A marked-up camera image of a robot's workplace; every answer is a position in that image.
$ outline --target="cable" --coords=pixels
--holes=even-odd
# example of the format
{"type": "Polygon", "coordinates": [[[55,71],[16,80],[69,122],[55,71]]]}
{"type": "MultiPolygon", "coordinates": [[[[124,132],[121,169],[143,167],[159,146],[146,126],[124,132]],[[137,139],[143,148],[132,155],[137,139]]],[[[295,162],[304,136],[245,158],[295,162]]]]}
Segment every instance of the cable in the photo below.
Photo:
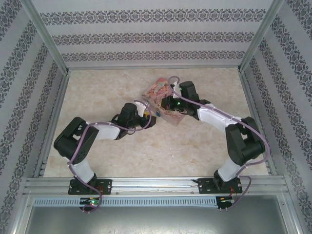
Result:
{"type": "Polygon", "coordinates": [[[79,180],[79,182],[82,183],[84,186],[86,186],[86,187],[92,189],[93,191],[95,191],[95,192],[98,193],[98,195],[99,195],[99,201],[98,201],[98,203],[97,203],[97,206],[85,205],[85,206],[82,208],[82,211],[83,211],[83,212],[87,212],[88,214],[91,213],[91,212],[94,212],[94,211],[102,204],[102,193],[101,193],[99,190],[97,190],[96,188],[94,188],[94,187],[90,186],[89,184],[87,184],[86,182],[84,182],[84,181],[75,173],[75,171],[74,171],[74,169],[73,169],[73,161],[74,161],[75,158],[77,157],[77,154],[78,154],[78,152],[79,152],[79,150],[80,150],[80,148],[81,148],[83,139],[85,138],[88,129],[89,129],[91,126],[94,126],[94,125],[111,125],[111,126],[115,126],[115,127],[118,127],[118,128],[120,128],[120,129],[123,129],[123,130],[126,130],[126,131],[131,131],[131,132],[138,132],[138,131],[142,131],[143,129],[147,128],[147,127],[150,125],[151,121],[152,121],[152,112],[151,112],[151,109],[149,108],[148,104],[145,104],[143,101],[134,100],[134,102],[139,102],[139,103],[143,104],[143,105],[146,107],[146,109],[148,110],[148,112],[149,112],[150,117],[149,117],[149,120],[148,120],[147,124],[146,124],[144,127],[140,128],[140,129],[128,129],[128,128],[124,128],[124,127],[118,126],[117,124],[114,124],[114,123],[111,123],[111,122],[96,122],[96,123],[90,123],[90,124],[84,129],[84,131],[83,131],[83,133],[82,133],[82,135],[81,135],[81,138],[79,139],[78,146],[77,146],[77,148],[76,148],[76,150],[75,150],[75,152],[74,152],[74,154],[73,154],[71,160],[67,163],[68,168],[69,168],[69,170],[73,173],[74,177],[75,177],[77,180],[79,180]],[[85,209],[86,209],[87,207],[91,207],[91,208],[93,208],[93,209],[90,210],[90,211],[85,211],[85,209]]]}
{"type": "MultiPolygon", "coordinates": [[[[169,89],[170,89],[175,95],[177,95],[179,98],[181,98],[182,100],[187,101],[187,102],[189,102],[189,103],[191,103],[191,104],[204,107],[204,108],[206,108],[206,109],[208,109],[208,110],[211,110],[211,111],[215,111],[215,112],[221,114],[222,116],[224,116],[224,117],[226,117],[226,118],[232,119],[232,120],[235,121],[236,123],[239,123],[239,124],[242,125],[243,127],[248,128],[249,130],[251,130],[252,132],[254,132],[254,133],[263,141],[264,146],[265,146],[265,149],[266,149],[266,152],[267,152],[266,156],[265,156],[262,160],[260,160],[260,161],[246,163],[246,164],[244,165],[244,167],[241,167],[241,169],[236,173],[236,176],[237,176],[237,177],[239,177],[238,175],[239,175],[245,168],[247,168],[247,166],[257,165],[257,164],[260,164],[260,163],[265,162],[266,160],[268,160],[268,158],[271,156],[270,146],[269,146],[268,142],[266,141],[266,139],[265,139],[256,129],[254,129],[253,127],[247,125],[246,123],[240,121],[239,119],[235,118],[234,116],[231,116],[231,115],[229,115],[229,114],[227,114],[227,113],[225,113],[225,112],[223,112],[223,111],[221,111],[221,110],[219,110],[219,109],[217,109],[217,108],[215,108],[215,107],[212,107],[212,106],[209,106],[209,105],[203,105],[203,104],[201,104],[201,103],[198,103],[198,102],[189,100],[189,99],[187,99],[187,98],[181,96],[180,94],[178,94],[177,92],[175,92],[174,89],[173,89],[173,88],[171,87],[171,85],[170,85],[170,84],[171,84],[170,81],[171,81],[173,78],[176,78],[176,79],[177,79],[177,83],[178,83],[178,84],[180,83],[180,78],[179,78],[179,77],[177,77],[177,76],[172,76],[172,77],[170,77],[170,78],[168,79],[168,87],[169,87],[169,89]]],[[[250,178],[250,176],[242,175],[242,176],[240,176],[240,178],[248,178],[248,179],[249,179],[249,184],[248,184],[247,188],[245,189],[245,191],[244,191],[244,192],[242,193],[242,195],[240,196],[240,198],[239,198],[230,208],[234,207],[234,206],[242,199],[242,197],[243,197],[243,196],[245,195],[245,193],[248,191],[248,189],[250,188],[250,185],[251,185],[251,183],[252,183],[252,179],[250,178]]]]}

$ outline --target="beige floor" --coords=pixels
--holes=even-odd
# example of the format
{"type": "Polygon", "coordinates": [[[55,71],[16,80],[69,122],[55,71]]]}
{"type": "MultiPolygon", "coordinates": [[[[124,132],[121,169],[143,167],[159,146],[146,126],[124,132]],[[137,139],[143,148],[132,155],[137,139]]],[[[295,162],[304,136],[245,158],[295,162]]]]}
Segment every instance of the beige floor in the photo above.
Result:
{"type": "MultiPolygon", "coordinates": [[[[124,103],[140,98],[159,77],[192,80],[201,99],[238,117],[250,115],[236,69],[147,69],[74,71],[59,116],[58,136],[76,116],[108,121],[124,103]]],[[[228,158],[225,136],[207,123],[186,116],[177,127],[161,118],[151,129],[121,140],[96,141],[88,161],[97,176],[212,176],[228,158]]],[[[245,175],[267,175],[264,164],[245,175]]],[[[71,177],[57,151],[49,154],[45,177],[71,177]]]]}

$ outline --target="gray metal floor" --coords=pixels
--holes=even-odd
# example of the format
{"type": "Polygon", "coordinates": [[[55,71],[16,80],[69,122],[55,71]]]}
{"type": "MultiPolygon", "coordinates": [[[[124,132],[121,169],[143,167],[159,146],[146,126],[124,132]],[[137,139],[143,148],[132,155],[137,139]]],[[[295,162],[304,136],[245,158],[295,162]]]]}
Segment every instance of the gray metal floor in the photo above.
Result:
{"type": "Polygon", "coordinates": [[[33,207],[27,234],[284,234],[276,196],[246,196],[233,210],[185,207],[33,207]]]}

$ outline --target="wall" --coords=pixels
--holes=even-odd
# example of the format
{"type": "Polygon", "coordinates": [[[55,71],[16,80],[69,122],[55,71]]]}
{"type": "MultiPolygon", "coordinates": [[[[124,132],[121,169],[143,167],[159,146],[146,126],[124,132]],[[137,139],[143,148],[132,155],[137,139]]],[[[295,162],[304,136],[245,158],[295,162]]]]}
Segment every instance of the wall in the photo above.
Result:
{"type": "Polygon", "coordinates": [[[18,0],[0,0],[0,234],[32,177],[62,73],[18,0]]]}
{"type": "Polygon", "coordinates": [[[237,66],[272,0],[33,0],[70,69],[237,66]]]}
{"type": "Polygon", "coordinates": [[[312,7],[287,0],[245,71],[277,172],[312,233],[312,7]]]}

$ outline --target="colorful object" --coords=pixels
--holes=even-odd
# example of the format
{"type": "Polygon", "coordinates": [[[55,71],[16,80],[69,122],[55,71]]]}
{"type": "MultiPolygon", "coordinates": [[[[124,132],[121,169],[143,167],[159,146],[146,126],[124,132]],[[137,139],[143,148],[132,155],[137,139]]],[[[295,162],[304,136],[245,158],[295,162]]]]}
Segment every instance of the colorful object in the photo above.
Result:
{"type": "Polygon", "coordinates": [[[185,115],[177,111],[165,110],[161,107],[161,100],[170,95],[172,95],[172,91],[168,86],[168,81],[165,78],[159,78],[142,96],[150,103],[153,107],[153,112],[155,112],[158,117],[162,117],[173,126],[177,126],[185,115]]]}

